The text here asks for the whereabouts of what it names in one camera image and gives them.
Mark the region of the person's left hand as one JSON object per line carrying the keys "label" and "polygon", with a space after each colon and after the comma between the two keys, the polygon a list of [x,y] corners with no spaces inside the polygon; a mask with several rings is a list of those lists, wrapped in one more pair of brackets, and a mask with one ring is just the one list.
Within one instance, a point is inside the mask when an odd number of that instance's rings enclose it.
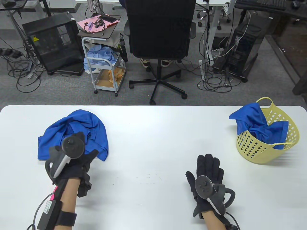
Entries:
{"label": "person's left hand", "polygon": [[88,171],[90,164],[99,154],[98,150],[85,154],[85,135],[78,132],[64,139],[61,146],[49,149],[50,158],[45,169],[53,184],[59,185],[62,180],[79,178],[80,186],[91,189]]}

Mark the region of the person's right hand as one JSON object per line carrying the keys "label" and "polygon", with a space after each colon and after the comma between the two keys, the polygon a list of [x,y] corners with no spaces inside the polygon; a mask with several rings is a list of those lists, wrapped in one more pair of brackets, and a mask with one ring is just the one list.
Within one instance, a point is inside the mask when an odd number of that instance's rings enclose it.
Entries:
{"label": "person's right hand", "polygon": [[[195,217],[199,215],[201,219],[204,219],[202,213],[213,211],[214,215],[222,221],[223,217],[214,210],[211,204],[197,194],[195,188],[195,177],[192,172],[187,171],[185,175],[190,185],[191,192],[193,193],[193,198],[197,204],[193,211],[193,216]],[[197,177],[201,175],[207,176],[212,183],[221,184],[224,170],[220,168],[220,160],[218,158],[213,157],[211,154],[206,154],[205,156],[199,155],[197,158],[196,175]]]}

